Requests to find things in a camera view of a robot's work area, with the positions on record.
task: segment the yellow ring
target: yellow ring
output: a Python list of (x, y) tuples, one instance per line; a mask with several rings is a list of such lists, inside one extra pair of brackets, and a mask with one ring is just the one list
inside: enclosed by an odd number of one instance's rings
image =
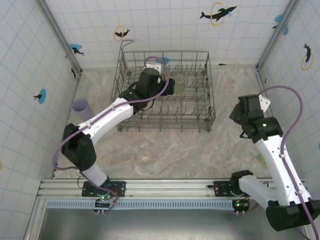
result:
[(72, 71), (69, 71), (69, 69), (71, 69), (71, 67), (69, 68), (69, 66), (70, 66), (70, 62), (68, 62), (67, 70), (69, 74), (72, 74)]
[[(116, 32), (119, 28), (122, 28), (122, 35), (121, 35), (121, 38), (119, 40), (116, 39)], [(124, 26), (120, 25), (118, 26), (115, 30), (114, 30), (114, 33), (113, 33), (113, 39), (116, 41), (116, 42), (120, 42), (123, 38), (124, 38), (124, 34), (125, 34), (125, 28)]]
[(212, 26), (215, 26), (215, 27), (220, 26), (220, 25), (224, 22), (224, 20), (225, 20), (225, 17), (223, 17), (223, 18), (222, 18), (222, 21), (221, 21), (219, 24), (215, 24), (215, 23), (212, 21), (212, 10), (214, 9), (215, 5), (217, 5), (217, 4), (220, 4), (222, 7), (224, 6), (221, 2), (217, 1), (217, 2), (214, 3), (214, 4), (212, 5), (212, 7), (211, 7), (210, 20), (211, 20)]
[(303, 67), (303, 66), (304, 66), (304, 60), (307, 58), (307, 56), (304, 56), (304, 57), (302, 58), (302, 61), (301, 61), (301, 69), (302, 69), (302, 71), (307, 71), (307, 70), (309, 70), (309, 69), (311, 68), (312, 64), (314, 64), (315, 58), (314, 58), (314, 55), (313, 55), (312, 53), (311, 53), (311, 56), (312, 56), (311, 64), (310, 64), (310, 66), (307, 67), (307, 68), (304, 68), (304, 67)]

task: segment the gray floor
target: gray floor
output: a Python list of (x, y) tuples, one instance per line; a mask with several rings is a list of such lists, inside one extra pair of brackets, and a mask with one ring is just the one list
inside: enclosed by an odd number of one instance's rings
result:
[(49, 209), (40, 240), (301, 240), (293, 229), (276, 232), (263, 209), (246, 215), (213, 210)]
[[(216, 120), (211, 132), (197, 130), (130, 129), (109, 131), (95, 146), (97, 162), (111, 178), (229, 178), (250, 170), (270, 177), (251, 140), (240, 139), (241, 127), (229, 119), (238, 96), (259, 92), (252, 68), (212, 68)], [(115, 70), (85, 72), (75, 95), (89, 100), (94, 114), (109, 106)], [(69, 123), (82, 122), (71, 112)], [(58, 164), (69, 166), (60, 155)], [(56, 178), (76, 178), (74, 170), (57, 171)]]

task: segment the dish rack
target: dish rack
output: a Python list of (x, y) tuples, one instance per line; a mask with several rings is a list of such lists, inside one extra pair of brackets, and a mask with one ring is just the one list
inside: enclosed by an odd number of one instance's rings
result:
[(198, 129), (211, 131), (216, 119), (209, 52), (193, 50), (126, 50), (133, 40), (121, 42), (110, 104), (124, 90), (139, 80), (144, 60), (149, 56), (168, 58), (170, 78), (185, 76), (183, 94), (161, 96), (134, 116), (122, 121), (117, 129)]

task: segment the purple cylinder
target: purple cylinder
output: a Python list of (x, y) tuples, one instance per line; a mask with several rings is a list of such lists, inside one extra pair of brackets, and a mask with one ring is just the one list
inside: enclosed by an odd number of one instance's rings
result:
[(79, 98), (72, 103), (72, 110), (82, 118), (84, 121), (88, 121), (93, 118), (93, 114), (89, 102), (84, 98)]

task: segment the wire dish rack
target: wire dish rack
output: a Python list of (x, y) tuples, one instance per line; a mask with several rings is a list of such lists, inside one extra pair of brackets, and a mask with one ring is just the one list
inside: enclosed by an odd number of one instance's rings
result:
[(169, 58), (167, 66), (170, 78), (176, 74), (185, 76), (183, 94), (161, 96), (134, 116), (118, 124), (122, 131), (130, 128), (141, 129), (198, 129), (211, 131), (216, 119), (214, 91), (211, 78), (209, 52), (193, 50), (127, 50), (133, 40), (121, 42), (112, 88), (111, 104), (119, 94), (139, 80), (144, 70), (144, 60), (149, 56)]

